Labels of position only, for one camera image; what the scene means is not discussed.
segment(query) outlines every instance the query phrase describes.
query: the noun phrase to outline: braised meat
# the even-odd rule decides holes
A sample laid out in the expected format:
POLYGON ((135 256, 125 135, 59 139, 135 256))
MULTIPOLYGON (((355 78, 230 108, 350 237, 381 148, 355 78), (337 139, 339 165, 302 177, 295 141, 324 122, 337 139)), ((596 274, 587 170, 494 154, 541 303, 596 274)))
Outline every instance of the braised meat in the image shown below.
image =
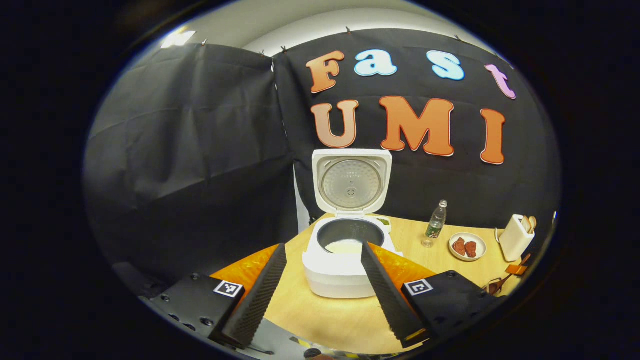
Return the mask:
POLYGON ((452 247, 453 247, 453 251, 457 252, 462 256, 465 255, 465 240, 462 240, 462 238, 458 238, 458 241, 454 242, 452 247))
POLYGON ((476 256, 476 247, 477 244, 475 241, 469 241, 465 244, 465 251, 467 251, 468 257, 474 258, 476 256))

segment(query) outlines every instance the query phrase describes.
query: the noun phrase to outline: plastic bottle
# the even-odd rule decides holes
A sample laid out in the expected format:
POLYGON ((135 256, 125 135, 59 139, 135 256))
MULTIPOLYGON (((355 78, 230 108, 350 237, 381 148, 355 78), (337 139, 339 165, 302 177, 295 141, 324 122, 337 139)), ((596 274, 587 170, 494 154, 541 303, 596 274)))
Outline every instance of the plastic bottle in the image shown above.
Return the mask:
POLYGON ((425 247, 432 247, 433 240, 440 236, 440 231, 442 231, 442 227, 444 226, 445 221, 447 220, 447 201, 441 200, 440 205, 431 216, 431 220, 429 221, 429 226, 427 227, 426 236, 427 238, 422 241, 422 245, 425 247))

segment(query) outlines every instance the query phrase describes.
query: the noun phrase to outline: letter a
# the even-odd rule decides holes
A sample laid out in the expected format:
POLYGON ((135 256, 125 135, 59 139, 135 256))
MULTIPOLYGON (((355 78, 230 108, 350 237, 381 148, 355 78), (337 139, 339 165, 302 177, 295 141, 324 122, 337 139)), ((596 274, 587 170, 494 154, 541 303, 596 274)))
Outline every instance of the letter a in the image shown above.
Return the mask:
POLYGON ((356 64, 353 70, 360 76, 373 76, 375 74, 389 76, 398 71, 398 68, 391 63, 391 55, 384 50, 363 51, 356 55, 356 60, 359 63, 356 64))

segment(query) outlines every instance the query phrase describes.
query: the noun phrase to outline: screw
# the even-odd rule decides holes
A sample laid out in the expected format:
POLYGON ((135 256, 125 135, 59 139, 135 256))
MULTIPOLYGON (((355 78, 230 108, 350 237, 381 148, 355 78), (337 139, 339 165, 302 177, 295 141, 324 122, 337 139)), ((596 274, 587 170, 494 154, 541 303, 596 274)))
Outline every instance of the screw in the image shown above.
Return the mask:
POLYGON ((305 351, 304 353, 304 357, 305 359, 309 359, 311 357, 316 357, 318 355, 322 355, 322 352, 316 348, 310 348, 309 350, 305 351))
POLYGON ((207 319, 207 318, 200 318, 200 322, 203 323, 206 326, 213 326, 213 321, 207 319))

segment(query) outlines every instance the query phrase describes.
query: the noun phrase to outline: black curtain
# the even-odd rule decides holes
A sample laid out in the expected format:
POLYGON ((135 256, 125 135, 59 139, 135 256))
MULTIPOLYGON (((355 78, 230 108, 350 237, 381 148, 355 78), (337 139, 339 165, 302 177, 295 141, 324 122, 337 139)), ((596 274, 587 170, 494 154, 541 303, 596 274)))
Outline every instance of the black curtain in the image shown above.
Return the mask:
POLYGON ((297 234, 272 59, 188 44, 124 70, 90 131, 89 219, 111 264, 168 284, 297 234))
POLYGON ((533 247, 548 234, 560 199, 559 151, 550 119, 543 111, 526 80, 509 64, 492 53, 454 38, 422 31, 371 29, 319 38, 274 57, 278 100, 284 124, 294 151, 296 179, 303 203, 311 217, 323 212, 316 204, 311 155, 326 149, 318 139, 315 104, 332 106, 332 132, 344 131, 338 102, 359 102, 356 114, 357 136, 350 148, 381 149, 386 138, 386 111, 379 104, 383 96, 404 97, 420 116, 433 98, 454 105, 451 113, 451 145, 454 154, 442 157, 413 152, 408 145, 392 151, 392 175, 385 205, 378 213, 412 220, 428 221, 440 199, 449 201, 447 223, 472 227, 505 227, 512 214, 534 215, 538 219, 533 247), (391 55, 397 72, 360 76, 354 71, 355 56, 379 49, 391 55), (432 70, 427 59, 430 50, 455 55, 465 77, 461 81, 443 79, 432 70), (338 61, 339 74, 333 88, 312 94, 308 61, 334 51, 344 53, 338 61), (485 65, 493 64, 508 78, 516 99, 506 97, 485 65), (502 165, 480 159, 486 127, 480 115, 483 108, 502 113, 502 165))

